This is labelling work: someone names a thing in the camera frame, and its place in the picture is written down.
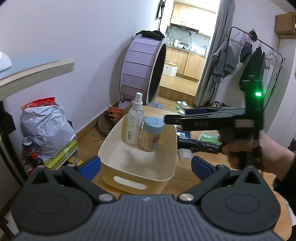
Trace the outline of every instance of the black sleeve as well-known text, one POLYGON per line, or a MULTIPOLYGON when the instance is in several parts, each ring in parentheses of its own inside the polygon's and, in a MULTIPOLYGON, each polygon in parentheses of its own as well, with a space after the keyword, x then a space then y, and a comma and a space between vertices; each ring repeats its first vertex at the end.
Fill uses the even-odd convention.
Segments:
POLYGON ((285 198, 293 213, 296 215, 296 161, 290 167, 285 178, 280 181, 278 178, 274 180, 274 190, 285 198))

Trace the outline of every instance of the person's arm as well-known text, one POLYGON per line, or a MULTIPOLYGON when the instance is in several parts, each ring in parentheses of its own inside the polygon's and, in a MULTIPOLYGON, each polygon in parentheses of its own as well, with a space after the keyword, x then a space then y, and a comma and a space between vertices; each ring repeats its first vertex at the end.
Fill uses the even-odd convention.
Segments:
MULTIPOLYGON (((262 163, 265 172, 273 173, 279 179, 274 188, 288 202, 296 214, 296 161, 295 154, 277 144, 267 134, 261 133, 260 146, 262 148, 262 163)), ((233 168, 237 168, 239 160, 231 152, 251 151, 254 148, 253 140, 237 139, 222 147, 222 153, 228 155, 228 161, 233 168)))

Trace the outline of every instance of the bin handle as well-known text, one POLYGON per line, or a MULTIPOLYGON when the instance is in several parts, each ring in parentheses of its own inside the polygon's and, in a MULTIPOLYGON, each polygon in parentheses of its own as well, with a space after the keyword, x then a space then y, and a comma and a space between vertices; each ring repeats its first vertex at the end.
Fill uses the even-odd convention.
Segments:
POLYGON ((116 181, 117 183, 124 185, 124 186, 128 186, 131 188, 136 188, 136 189, 140 189, 140 190, 145 190, 147 189, 147 186, 142 184, 142 183, 137 183, 131 180, 127 180, 125 178, 122 177, 118 177, 118 176, 114 176, 113 177, 114 181, 116 181))

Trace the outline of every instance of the soda can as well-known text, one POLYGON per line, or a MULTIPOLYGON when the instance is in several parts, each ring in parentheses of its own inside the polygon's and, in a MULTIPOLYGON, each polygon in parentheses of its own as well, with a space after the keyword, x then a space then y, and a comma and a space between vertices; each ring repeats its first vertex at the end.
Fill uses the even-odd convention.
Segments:
POLYGON ((34 171, 32 164, 27 164, 27 165, 25 165, 25 166, 24 166, 24 170, 25 170, 25 172, 26 172, 29 176, 30 176, 30 175, 33 173, 33 171, 34 171))
POLYGON ((22 164, 22 166, 24 167, 27 164, 27 157, 26 156, 22 156, 20 158, 20 163, 22 164))
POLYGON ((25 137, 22 141, 22 147, 24 149, 25 155, 31 158, 32 153, 35 152, 33 138, 25 137))

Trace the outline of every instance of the tile backsplash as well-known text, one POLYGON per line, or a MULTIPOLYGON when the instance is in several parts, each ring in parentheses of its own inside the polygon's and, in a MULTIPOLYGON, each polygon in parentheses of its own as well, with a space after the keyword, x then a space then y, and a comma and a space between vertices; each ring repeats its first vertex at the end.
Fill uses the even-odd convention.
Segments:
MULTIPOLYGON (((178 28, 169 29, 169 34, 168 34, 169 39, 180 39, 185 36, 189 36, 189 31, 178 29, 178 28)), ((191 51, 194 51, 194 49, 196 49, 197 53, 204 54, 205 53, 205 48, 203 48, 204 45, 207 46, 207 49, 209 49, 209 43, 210 43, 209 38, 203 37, 193 32, 191 32, 191 38, 192 38, 191 51)), ((182 38, 180 41, 181 43, 190 45, 190 37, 182 38)))

